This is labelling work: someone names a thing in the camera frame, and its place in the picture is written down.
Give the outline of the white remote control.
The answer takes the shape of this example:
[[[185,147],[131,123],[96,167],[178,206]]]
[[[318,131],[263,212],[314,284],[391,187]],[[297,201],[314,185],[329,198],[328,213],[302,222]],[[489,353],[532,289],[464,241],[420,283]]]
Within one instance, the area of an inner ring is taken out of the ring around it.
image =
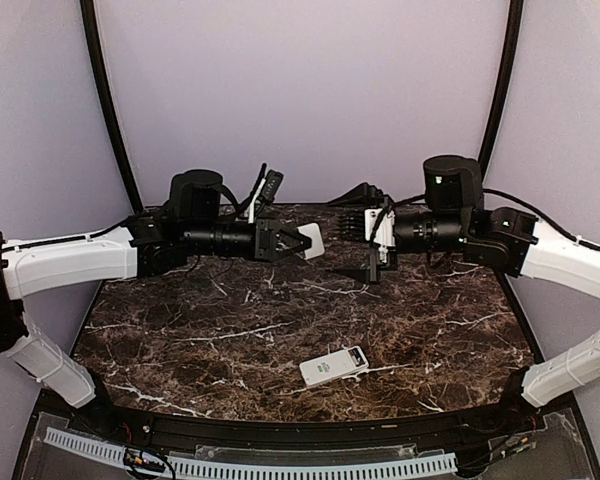
[[[299,364],[299,371],[307,387],[318,386],[333,380],[358,373],[366,368],[355,368],[344,348]]]

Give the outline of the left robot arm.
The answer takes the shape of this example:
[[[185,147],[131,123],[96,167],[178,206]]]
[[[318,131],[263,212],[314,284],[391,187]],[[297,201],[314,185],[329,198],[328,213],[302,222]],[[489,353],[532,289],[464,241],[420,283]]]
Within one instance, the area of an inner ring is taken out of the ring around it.
[[[324,252],[315,223],[289,227],[260,218],[281,173],[261,169],[249,197],[238,202],[220,173],[193,169],[175,175],[169,197],[101,231],[42,240],[5,240],[0,232],[0,354],[60,395],[100,436],[121,427],[106,388],[84,366],[26,319],[25,297],[100,280],[153,277],[215,256],[272,263]]]

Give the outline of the white battery cover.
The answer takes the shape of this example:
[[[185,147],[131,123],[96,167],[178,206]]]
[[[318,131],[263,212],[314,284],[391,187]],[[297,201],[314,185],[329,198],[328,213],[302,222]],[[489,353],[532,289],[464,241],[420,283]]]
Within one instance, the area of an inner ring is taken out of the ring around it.
[[[317,223],[299,226],[298,232],[309,239],[310,245],[305,247],[302,252],[302,257],[305,260],[322,256],[325,253],[321,229]]]

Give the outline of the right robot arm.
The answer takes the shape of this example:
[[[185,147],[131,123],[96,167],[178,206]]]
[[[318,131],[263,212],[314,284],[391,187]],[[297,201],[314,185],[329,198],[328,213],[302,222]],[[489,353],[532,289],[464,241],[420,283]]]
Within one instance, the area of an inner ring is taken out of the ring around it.
[[[423,170],[424,194],[405,201],[424,201],[421,212],[399,213],[399,203],[368,183],[331,201],[350,210],[339,220],[341,238],[369,247],[366,268],[341,268],[339,274],[374,284],[381,272],[396,269],[401,254],[459,253],[467,263],[600,299],[600,245],[567,232],[522,200],[515,207],[486,209],[487,191],[474,159],[438,155],[425,160]],[[600,329],[565,352],[511,374],[490,424],[510,434],[529,412],[598,378]]]

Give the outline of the blue orange battery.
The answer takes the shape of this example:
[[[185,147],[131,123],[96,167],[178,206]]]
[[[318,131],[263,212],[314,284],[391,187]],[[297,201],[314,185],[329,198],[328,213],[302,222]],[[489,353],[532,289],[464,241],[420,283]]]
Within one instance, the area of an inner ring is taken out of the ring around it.
[[[347,350],[352,364],[355,368],[365,368],[369,365],[364,353],[359,347],[352,347]]]

